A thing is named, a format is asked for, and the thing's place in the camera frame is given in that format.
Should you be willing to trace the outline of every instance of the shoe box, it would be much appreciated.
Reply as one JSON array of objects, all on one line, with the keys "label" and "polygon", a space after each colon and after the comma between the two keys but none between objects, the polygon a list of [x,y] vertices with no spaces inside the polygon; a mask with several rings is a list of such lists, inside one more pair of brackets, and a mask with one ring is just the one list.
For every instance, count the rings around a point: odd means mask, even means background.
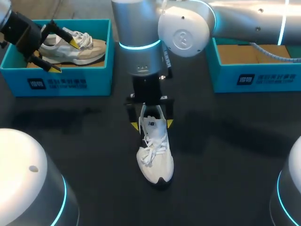
[{"label": "shoe box", "polygon": [[[35,20],[44,25],[50,20]],[[16,47],[11,45],[0,66],[1,74],[16,97],[76,97],[109,96],[113,74],[115,43],[111,20],[55,20],[60,27],[87,32],[94,39],[107,42],[104,61],[88,66],[56,65],[62,73],[48,73],[24,61]]]},{"label": "shoe box", "polygon": [[[295,58],[298,55],[297,48],[278,45],[260,47],[280,57]],[[247,42],[237,40],[211,39],[205,51],[216,93],[301,91],[299,63],[273,59]]]}]

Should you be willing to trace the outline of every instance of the white shoelace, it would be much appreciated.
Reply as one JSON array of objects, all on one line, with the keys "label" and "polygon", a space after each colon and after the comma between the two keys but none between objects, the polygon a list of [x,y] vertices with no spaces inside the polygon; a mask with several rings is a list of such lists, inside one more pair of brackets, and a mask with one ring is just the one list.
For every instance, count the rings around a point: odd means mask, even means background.
[{"label": "white shoelace", "polygon": [[166,137],[166,134],[161,139],[144,137],[143,140],[147,145],[144,150],[147,152],[147,154],[141,158],[143,164],[150,164],[157,154],[164,154],[166,152]]},{"label": "white shoelace", "polygon": [[73,32],[76,35],[75,40],[81,39],[79,42],[80,48],[89,48],[93,45],[93,39],[88,33]]}]

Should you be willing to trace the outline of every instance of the white sneaker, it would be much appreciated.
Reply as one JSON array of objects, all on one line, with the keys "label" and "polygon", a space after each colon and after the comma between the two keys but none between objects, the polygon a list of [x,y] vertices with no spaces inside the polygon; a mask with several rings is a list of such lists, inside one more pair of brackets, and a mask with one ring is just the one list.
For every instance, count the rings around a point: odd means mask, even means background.
[{"label": "white sneaker", "polygon": [[137,153],[140,170],[152,184],[166,184],[173,176],[174,160],[169,149],[166,120],[159,105],[143,105],[139,131],[143,137]]},{"label": "white sneaker", "polygon": [[73,32],[67,28],[63,28],[63,30],[73,36],[80,49],[74,48],[58,35],[50,34],[39,49],[43,60],[52,64],[88,65],[104,56],[105,41],[92,39],[88,33]]}]

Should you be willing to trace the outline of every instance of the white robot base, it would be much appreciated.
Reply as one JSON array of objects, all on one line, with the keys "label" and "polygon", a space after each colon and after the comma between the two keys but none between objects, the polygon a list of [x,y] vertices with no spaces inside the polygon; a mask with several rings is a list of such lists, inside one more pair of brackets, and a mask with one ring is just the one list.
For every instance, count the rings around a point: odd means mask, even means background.
[{"label": "white robot base", "polygon": [[270,200],[274,226],[301,226],[301,138],[291,149]]},{"label": "white robot base", "polygon": [[78,225],[73,191],[31,136],[0,129],[0,181],[0,225]]}]

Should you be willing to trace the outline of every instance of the shoe tongue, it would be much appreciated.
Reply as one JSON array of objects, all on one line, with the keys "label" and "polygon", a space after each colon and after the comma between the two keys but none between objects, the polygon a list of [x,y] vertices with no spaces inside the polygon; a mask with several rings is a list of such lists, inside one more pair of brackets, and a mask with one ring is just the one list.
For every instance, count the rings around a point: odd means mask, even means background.
[{"label": "shoe tongue", "polygon": [[[68,28],[65,28],[65,27],[63,27],[63,30],[68,32],[69,34],[71,34],[73,36],[73,31],[71,31],[71,30],[69,30]],[[55,38],[56,44],[58,44],[61,40],[62,40],[62,38],[57,35],[56,38]]]},{"label": "shoe tongue", "polygon": [[143,119],[143,123],[150,138],[162,138],[164,136],[166,122],[163,119],[148,116]]}]

